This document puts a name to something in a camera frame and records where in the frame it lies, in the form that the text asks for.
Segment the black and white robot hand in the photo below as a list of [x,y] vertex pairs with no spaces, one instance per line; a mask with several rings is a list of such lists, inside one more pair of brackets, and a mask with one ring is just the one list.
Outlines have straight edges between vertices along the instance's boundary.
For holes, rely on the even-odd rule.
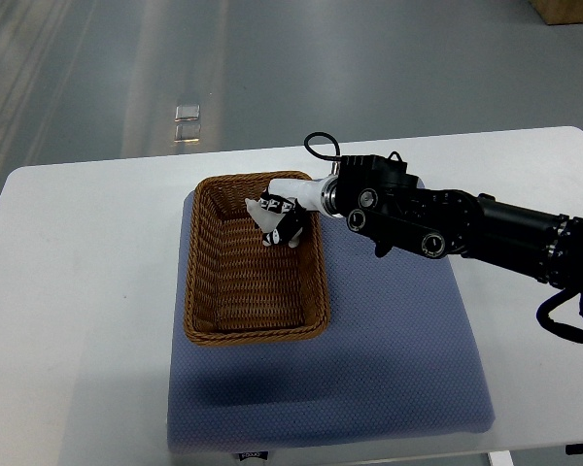
[[325,185],[326,179],[318,181],[274,179],[257,201],[264,209],[275,213],[286,213],[294,210],[298,215],[303,232],[308,224],[310,212],[322,214],[326,212],[323,205]]

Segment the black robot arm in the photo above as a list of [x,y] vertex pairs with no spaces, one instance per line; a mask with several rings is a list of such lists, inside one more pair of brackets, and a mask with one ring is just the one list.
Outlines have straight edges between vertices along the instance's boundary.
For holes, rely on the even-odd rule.
[[538,323],[583,344],[582,217],[508,205],[488,194],[422,188],[397,152],[333,161],[337,181],[326,191],[326,207],[372,240],[376,256],[393,248],[430,259],[457,254],[548,283],[559,291],[538,307]]

